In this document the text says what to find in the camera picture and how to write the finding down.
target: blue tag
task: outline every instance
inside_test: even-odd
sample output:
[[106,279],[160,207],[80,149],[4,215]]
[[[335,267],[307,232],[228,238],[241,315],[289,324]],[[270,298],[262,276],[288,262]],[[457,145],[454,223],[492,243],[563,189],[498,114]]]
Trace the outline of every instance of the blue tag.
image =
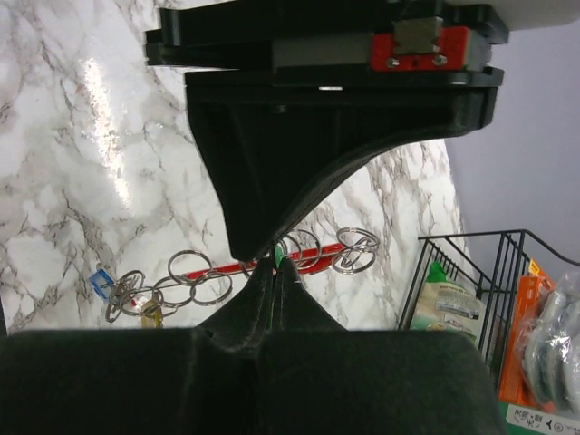
[[109,302],[109,295],[111,294],[112,288],[115,286],[112,278],[108,276],[104,270],[99,269],[96,274],[89,278],[89,282],[97,295],[99,295],[104,301]]

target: screw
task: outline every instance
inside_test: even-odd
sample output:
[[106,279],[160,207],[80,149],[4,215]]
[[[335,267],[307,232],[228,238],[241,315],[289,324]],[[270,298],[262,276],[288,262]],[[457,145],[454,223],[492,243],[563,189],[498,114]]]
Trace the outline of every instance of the screw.
[[445,66],[447,65],[448,59],[443,54],[438,54],[433,58],[433,64],[435,66]]
[[400,64],[399,59],[395,59],[394,57],[387,59],[387,68],[396,68]]

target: packaged snack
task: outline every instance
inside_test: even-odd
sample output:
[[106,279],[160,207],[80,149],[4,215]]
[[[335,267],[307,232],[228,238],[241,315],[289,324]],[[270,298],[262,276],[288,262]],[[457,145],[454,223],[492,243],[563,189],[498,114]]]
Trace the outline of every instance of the packaged snack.
[[518,337],[522,334],[523,328],[530,325],[530,319],[535,319],[539,315],[537,308],[541,305],[542,296],[546,297],[549,293],[550,283],[551,281],[542,276],[522,276],[519,280],[516,307],[509,331],[506,360],[499,389],[499,399],[502,401],[527,407],[537,406],[527,387],[521,363],[521,348],[524,343],[518,340]]
[[411,321],[412,330],[453,331],[479,344],[486,306],[468,290],[448,280],[437,262],[430,265]]
[[522,324],[517,350],[527,386],[540,409],[579,419],[578,273],[565,275]]

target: marble wall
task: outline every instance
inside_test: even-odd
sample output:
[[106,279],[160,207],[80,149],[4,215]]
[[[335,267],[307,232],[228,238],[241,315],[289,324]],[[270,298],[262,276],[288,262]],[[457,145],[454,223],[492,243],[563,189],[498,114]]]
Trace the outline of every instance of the marble wall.
[[[0,0],[0,297],[9,333],[110,327],[87,282],[98,264],[114,276],[138,268],[152,283],[180,249],[230,259],[189,132],[182,72],[145,66],[141,48],[157,7],[196,3]],[[373,160],[300,225],[324,242],[349,226],[380,237],[377,262],[360,275],[308,276],[308,290],[349,328],[392,328],[417,236],[461,230],[444,142]],[[181,298],[174,293],[169,300]],[[190,305],[167,324],[193,325],[214,309]],[[137,324],[122,316],[114,326]]]

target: metal ring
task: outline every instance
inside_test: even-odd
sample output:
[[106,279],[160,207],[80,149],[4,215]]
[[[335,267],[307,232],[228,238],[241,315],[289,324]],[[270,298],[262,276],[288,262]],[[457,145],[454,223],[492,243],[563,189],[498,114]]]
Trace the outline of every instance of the metal ring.
[[161,311],[161,307],[162,307],[160,302],[158,302],[158,301],[155,301],[155,302],[157,302],[157,304],[148,306],[144,310],[141,310],[141,317],[147,317],[148,319],[155,318],[155,314],[158,311]]
[[119,280],[117,281],[118,285],[123,285],[125,284],[125,282],[129,281],[131,279],[132,275],[136,275],[140,278],[140,283],[139,285],[133,285],[134,287],[138,287],[141,288],[143,287],[143,283],[145,282],[145,274],[143,274],[140,270],[131,270],[130,272],[127,272],[125,275],[123,275],[121,278],[119,278]]
[[181,308],[182,306],[185,306],[191,302],[191,297],[188,297],[186,300],[181,301],[181,302],[168,302],[168,301],[166,301],[165,295],[163,294],[163,292],[161,292],[159,287],[160,287],[160,285],[162,285],[163,283],[166,283],[167,281],[175,281],[175,280],[171,276],[165,276],[164,278],[161,278],[157,283],[155,283],[153,285],[153,288],[157,289],[157,291],[160,292],[164,296],[163,297],[164,298],[163,306],[167,306],[168,308],[175,308],[177,310],[178,308]]
[[112,324],[121,315],[121,310],[117,308],[116,305],[107,304],[107,309],[105,310],[105,320]]
[[280,249],[282,249],[282,256],[286,256],[288,254],[288,245],[286,244],[286,242],[284,241],[284,239],[282,238],[282,240],[280,240],[278,243],[275,244],[276,246],[280,246]]
[[135,295],[139,295],[141,293],[147,293],[147,292],[154,292],[158,296],[158,298],[159,298],[159,301],[157,301],[157,302],[159,302],[159,306],[162,306],[163,305],[163,302],[164,302],[164,295],[163,295],[163,293],[160,290],[156,289],[155,287],[151,287],[149,285],[146,285],[146,286],[143,286],[142,288],[140,288],[139,290],[133,290],[133,291],[128,292],[128,293],[126,293],[125,295],[122,296],[120,309],[123,312],[123,314],[131,315],[133,317],[141,317],[141,316],[143,316],[143,312],[136,313],[136,312],[129,311],[128,309],[125,308],[125,305],[133,297],[135,297]]
[[199,256],[203,260],[205,260],[205,262],[208,263],[208,268],[209,268],[208,274],[210,274],[214,270],[214,267],[211,265],[211,260],[209,260],[208,256],[206,256],[202,252],[194,251],[193,249],[185,249],[183,251],[179,251],[178,253],[173,254],[173,256],[171,256],[171,258],[169,259],[169,262],[167,263],[167,272],[168,272],[169,276],[171,276],[171,278],[173,278],[173,281],[175,281],[176,283],[181,284],[181,285],[195,285],[195,283],[199,280],[199,278],[198,279],[189,279],[183,275],[177,276],[171,270],[171,265],[173,264],[175,259],[180,257],[180,256],[186,256],[186,255]]
[[342,251],[339,255],[335,256],[333,258],[333,263],[331,264],[332,268],[338,272],[339,274],[343,274],[343,275],[354,275],[354,274],[360,274],[362,271],[368,269],[369,267],[371,267],[374,262],[377,259],[377,255],[374,252],[366,252],[365,254],[372,254],[371,260],[369,261],[369,263],[367,263],[364,266],[360,266],[360,267],[356,267],[356,268],[352,268],[352,266],[354,266],[354,264],[351,265],[350,269],[346,269],[346,268],[341,268],[340,266],[337,265],[339,260],[343,259],[343,253],[345,253],[347,251],[347,249],[345,249],[344,251]]
[[315,258],[308,258],[306,260],[301,261],[299,264],[296,264],[296,269],[305,270],[305,269],[308,269],[308,268],[312,267],[313,265],[315,265],[323,255],[323,246],[320,243],[320,239],[316,236],[315,233],[312,233],[312,232],[307,231],[305,229],[294,229],[294,230],[290,231],[290,233],[304,233],[304,234],[310,236],[314,240],[314,244],[316,246],[316,257]]
[[247,279],[250,279],[250,273],[248,272],[248,270],[246,269],[246,265],[244,263],[242,263],[241,261],[238,262],[239,263],[239,267],[240,269],[242,269],[242,274],[244,274],[244,276]]
[[[298,240],[296,240],[294,237],[290,236],[289,234],[286,234],[284,236],[284,238],[287,238],[288,240],[290,240],[292,243],[294,243],[296,245],[296,247],[298,248],[298,258],[302,258],[302,247],[300,246],[300,242],[298,242]],[[285,257],[290,257],[292,255],[292,253],[290,252],[290,250],[287,248],[288,245],[284,242],[284,245],[286,246],[286,252],[285,254],[283,253],[282,255]]]
[[[199,301],[198,299],[196,299],[196,292],[198,291],[198,289],[197,289],[198,285],[202,285],[211,279],[218,279],[221,277],[225,277],[229,280],[229,287],[227,288],[226,292],[222,296],[219,296],[218,298],[214,299],[213,301],[207,301],[207,302]],[[225,275],[225,274],[222,274],[220,272],[214,272],[210,275],[204,275],[202,278],[203,279],[199,280],[198,283],[192,285],[191,288],[189,289],[189,295],[191,296],[191,300],[194,303],[196,303],[197,305],[201,305],[201,306],[217,305],[220,302],[225,301],[227,299],[227,297],[232,293],[232,290],[234,289],[234,284],[232,281],[232,277],[230,275]]]
[[[137,279],[140,278],[140,281],[131,282],[131,281],[134,281],[135,278],[137,278]],[[113,286],[113,288],[111,290],[111,294],[109,295],[109,304],[119,306],[119,304],[120,304],[119,297],[121,295],[123,295],[125,293],[125,291],[127,291],[127,290],[124,290],[123,287],[127,287],[128,289],[133,289],[133,288],[140,289],[143,287],[144,282],[145,282],[145,274],[143,274],[143,272],[141,272],[140,270],[135,269],[135,270],[131,270],[130,272],[127,272],[125,275],[123,275],[121,278],[119,278],[119,280],[117,280],[117,282]]]
[[155,313],[157,312],[158,309],[161,310],[161,321],[163,321],[163,319],[165,319],[166,317],[170,317],[171,315],[174,315],[178,311],[178,308],[173,308],[173,311],[170,311],[170,312],[166,313],[166,312],[163,311],[163,306],[160,305],[158,308],[156,308],[151,313],[145,313],[145,312],[143,312],[143,316],[144,317],[147,317],[148,319],[154,319],[155,318]]
[[[357,242],[355,242],[353,245],[350,245],[349,242],[347,240],[345,240],[343,237],[346,234],[359,234],[361,236],[368,238],[368,240],[372,243],[370,245],[367,244],[366,246],[361,246],[360,242],[363,240],[363,239],[361,239],[361,240],[358,240]],[[336,238],[338,239],[339,242],[341,242],[346,247],[358,246],[358,248],[356,250],[362,251],[362,252],[375,252],[379,248],[379,244],[381,243],[379,238],[377,236],[375,236],[372,232],[367,231],[366,229],[360,229],[357,227],[346,227],[346,228],[339,229],[338,231],[336,231]]]
[[[352,253],[356,254],[355,258],[350,258],[350,255]],[[363,254],[368,254],[368,253],[364,253],[364,252],[356,251],[356,250],[353,250],[350,248],[346,248],[346,249],[343,249],[341,252],[339,252],[336,255],[336,258],[337,258],[336,263],[338,263],[338,258],[340,258],[341,259],[340,268],[343,270],[347,270],[348,268],[352,268],[356,264],[356,262],[361,259],[361,256]]]

